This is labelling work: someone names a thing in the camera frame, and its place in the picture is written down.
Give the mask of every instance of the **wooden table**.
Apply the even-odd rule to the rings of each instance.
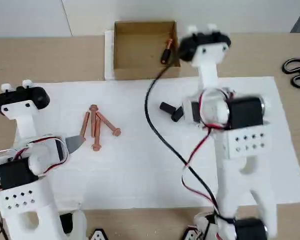
[[[300,57],[300,34],[238,33],[231,35],[232,47],[220,77],[274,76],[300,163],[300,89],[290,85],[291,76],[281,72],[282,63]],[[184,63],[182,76],[196,72]],[[34,82],[95,81],[104,78],[104,37],[0,39],[0,85]],[[0,116],[0,149],[14,139],[12,121]],[[87,234],[104,228],[109,239],[177,240],[193,216],[211,209],[90,210]],[[254,215],[254,207],[242,207],[240,216]],[[300,204],[278,206],[278,239],[300,240]]]

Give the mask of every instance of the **copper nail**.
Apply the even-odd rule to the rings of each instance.
[[[98,106],[92,104],[89,108],[91,111],[91,137],[95,137],[96,133],[96,111],[98,111]]]
[[[120,136],[121,134],[121,129],[116,128],[111,122],[109,122],[108,119],[106,119],[105,116],[103,116],[99,111],[96,112],[96,115],[101,119],[102,122],[104,122],[111,130],[112,130],[112,135],[113,136]]]
[[[83,137],[84,140],[86,140],[85,134],[86,134],[86,130],[87,130],[89,116],[90,116],[90,112],[87,111],[84,115],[81,131],[80,131],[80,135]]]
[[[94,144],[92,145],[93,151],[97,152],[101,149],[100,145],[100,127],[101,127],[101,120],[99,117],[95,117],[95,136],[94,136]]]

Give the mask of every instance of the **scissors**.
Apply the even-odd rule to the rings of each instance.
[[[282,72],[284,72],[285,74],[299,73],[299,75],[296,75],[291,79],[291,85],[294,86],[295,88],[300,89],[300,83],[298,83],[298,80],[300,80],[300,66],[289,69],[288,65],[290,63],[299,63],[300,64],[300,57],[290,58],[287,61],[285,61],[285,63],[282,65]]]

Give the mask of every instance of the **white foam board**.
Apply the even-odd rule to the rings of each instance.
[[[179,106],[197,90],[197,78],[161,79],[149,99],[149,114],[159,132],[185,158],[206,134],[184,120],[178,123],[159,110],[162,101]],[[116,126],[119,137],[101,126],[100,152],[93,152],[90,127],[87,141],[69,161],[49,173],[60,209],[174,208],[209,206],[181,184],[183,164],[152,132],[144,114],[150,80],[44,83],[50,104],[40,111],[35,123],[41,134],[80,132],[85,111],[91,104]],[[278,204],[300,202],[300,166],[292,144],[285,112],[273,77],[221,78],[221,86],[237,93],[261,94],[271,102],[273,149],[266,156],[271,167],[271,184]],[[193,168],[217,193],[214,141],[210,138],[193,159]],[[186,174],[191,187],[204,191]],[[249,193],[238,196],[242,205],[254,205]]]

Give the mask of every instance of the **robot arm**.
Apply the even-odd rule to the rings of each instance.
[[[271,150],[269,124],[264,121],[266,106],[259,95],[239,95],[220,88],[217,64],[231,46],[228,36],[210,26],[207,33],[189,28],[190,36],[180,43],[180,58],[198,69],[197,92],[182,102],[188,123],[220,126],[214,133],[218,176],[218,214],[215,234],[207,239],[264,240],[277,234],[277,206],[269,182],[268,162],[261,155]],[[260,218],[235,220],[240,196],[251,192]],[[202,216],[200,227],[209,226]]]

